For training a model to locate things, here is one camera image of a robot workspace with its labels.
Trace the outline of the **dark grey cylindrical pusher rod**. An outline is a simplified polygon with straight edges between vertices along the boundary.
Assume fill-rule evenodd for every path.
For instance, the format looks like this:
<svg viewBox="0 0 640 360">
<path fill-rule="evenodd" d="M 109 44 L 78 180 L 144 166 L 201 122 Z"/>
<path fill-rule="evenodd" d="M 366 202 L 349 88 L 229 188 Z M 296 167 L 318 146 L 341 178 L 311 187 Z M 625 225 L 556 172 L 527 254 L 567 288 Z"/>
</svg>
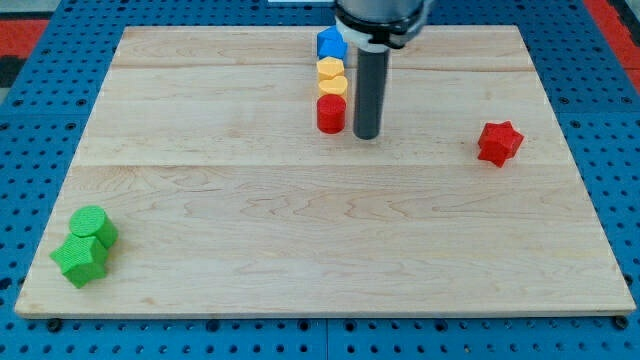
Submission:
<svg viewBox="0 0 640 360">
<path fill-rule="evenodd" d="M 363 140 L 375 139 L 381 129 L 389 51 L 358 50 L 353 132 Z"/>
</svg>

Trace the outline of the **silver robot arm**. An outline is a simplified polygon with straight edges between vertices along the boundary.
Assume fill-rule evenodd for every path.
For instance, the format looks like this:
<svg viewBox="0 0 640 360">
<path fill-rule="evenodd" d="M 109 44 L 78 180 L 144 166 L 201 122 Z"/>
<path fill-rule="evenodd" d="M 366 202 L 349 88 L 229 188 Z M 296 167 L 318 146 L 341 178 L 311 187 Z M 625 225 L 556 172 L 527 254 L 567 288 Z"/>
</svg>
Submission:
<svg viewBox="0 0 640 360">
<path fill-rule="evenodd" d="M 336 0 L 336 27 L 357 48 L 353 132 L 379 136 L 390 53 L 404 48 L 425 25 L 433 0 Z"/>
</svg>

